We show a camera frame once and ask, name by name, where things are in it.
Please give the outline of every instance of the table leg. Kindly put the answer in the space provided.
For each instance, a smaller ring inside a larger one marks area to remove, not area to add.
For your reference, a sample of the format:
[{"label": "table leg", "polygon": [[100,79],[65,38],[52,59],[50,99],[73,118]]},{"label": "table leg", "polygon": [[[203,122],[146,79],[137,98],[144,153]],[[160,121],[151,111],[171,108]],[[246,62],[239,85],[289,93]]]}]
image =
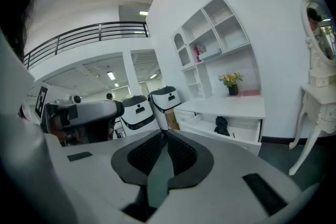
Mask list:
[{"label": "table leg", "polygon": [[305,147],[303,148],[303,151],[301,152],[301,155],[298,159],[298,161],[294,164],[294,166],[289,170],[289,175],[292,176],[296,173],[296,171],[299,169],[303,161],[307,158],[310,150],[313,148],[317,137],[319,137],[319,134],[321,132],[321,126],[320,124],[316,124],[314,131],[310,134],[309,138],[307,139],[307,142],[305,144]]},{"label": "table leg", "polygon": [[307,103],[307,94],[304,93],[303,99],[302,99],[302,110],[300,112],[299,120],[298,120],[298,125],[296,128],[296,134],[295,134],[295,140],[293,142],[289,143],[289,148],[293,149],[299,142],[300,136],[301,136],[301,130],[302,130],[302,120],[303,116],[306,114],[306,103]]}]

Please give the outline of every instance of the black baseboard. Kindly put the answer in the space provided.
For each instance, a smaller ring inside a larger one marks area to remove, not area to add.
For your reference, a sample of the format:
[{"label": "black baseboard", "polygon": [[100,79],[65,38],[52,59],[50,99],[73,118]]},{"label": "black baseboard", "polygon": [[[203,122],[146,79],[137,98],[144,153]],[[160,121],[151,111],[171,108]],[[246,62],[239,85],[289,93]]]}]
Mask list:
[{"label": "black baseboard", "polygon": [[[283,137],[271,137],[271,136],[263,136],[261,138],[261,142],[264,143],[274,143],[274,144],[287,144],[289,145],[290,142],[293,142],[294,138],[283,138]],[[298,145],[305,145],[307,138],[300,138]],[[335,143],[336,135],[332,136],[325,136],[317,138],[315,144],[317,145],[328,145],[330,143]]]}]

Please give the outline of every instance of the railing post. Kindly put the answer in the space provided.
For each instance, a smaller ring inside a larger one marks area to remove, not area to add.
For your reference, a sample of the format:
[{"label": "railing post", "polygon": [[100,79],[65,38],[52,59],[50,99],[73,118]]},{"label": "railing post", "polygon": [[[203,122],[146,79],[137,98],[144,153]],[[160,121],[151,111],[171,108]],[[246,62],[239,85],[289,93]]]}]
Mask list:
[{"label": "railing post", "polygon": [[146,24],[143,23],[142,25],[143,25],[143,30],[145,30],[146,37],[148,37],[147,30],[146,30]]},{"label": "railing post", "polygon": [[56,43],[55,55],[57,55],[57,51],[58,51],[58,43],[59,43],[59,36],[57,37],[57,43]]},{"label": "railing post", "polygon": [[101,25],[99,25],[99,41],[101,41]]},{"label": "railing post", "polygon": [[29,62],[30,62],[30,53],[28,54],[28,64],[27,64],[27,70],[29,70]]}]

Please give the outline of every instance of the handrail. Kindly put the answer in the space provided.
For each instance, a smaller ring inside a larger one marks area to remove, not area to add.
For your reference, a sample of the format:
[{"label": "handrail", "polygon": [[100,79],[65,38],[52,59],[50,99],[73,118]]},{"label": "handrail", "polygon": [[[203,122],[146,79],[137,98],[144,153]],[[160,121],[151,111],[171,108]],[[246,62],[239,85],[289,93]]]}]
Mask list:
[{"label": "handrail", "polygon": [[29,69],[33,65],[38,65],[46,57],[50,58],[50,55],[52,54],[56,55],[71,48],[102,41],[102,38],[103,40],[107,40],[114,38],[148,37],[148,36],[149,32],[147,24],[145,22],[135,22],[135,21],[107,22],[101,24],[82,26],[64,32],[56,37],[53,37],[43,42],[41,45],[32,49],[29,53],[27,53],[24,56],[24,65],[27,67],[27,69]]}]

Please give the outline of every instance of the rectangular ceiling light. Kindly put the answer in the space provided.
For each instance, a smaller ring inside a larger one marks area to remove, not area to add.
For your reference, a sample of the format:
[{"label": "rectangular ceiling light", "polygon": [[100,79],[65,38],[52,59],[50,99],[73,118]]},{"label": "rectangular ceiling light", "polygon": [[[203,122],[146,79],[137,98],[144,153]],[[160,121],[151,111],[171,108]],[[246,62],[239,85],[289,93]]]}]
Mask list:
[{"label": "rectangular ceiling light", "polygon": [[115,80],[115,77],[112,72],[107,72],[107,75],[110,77],[111,80]]}]

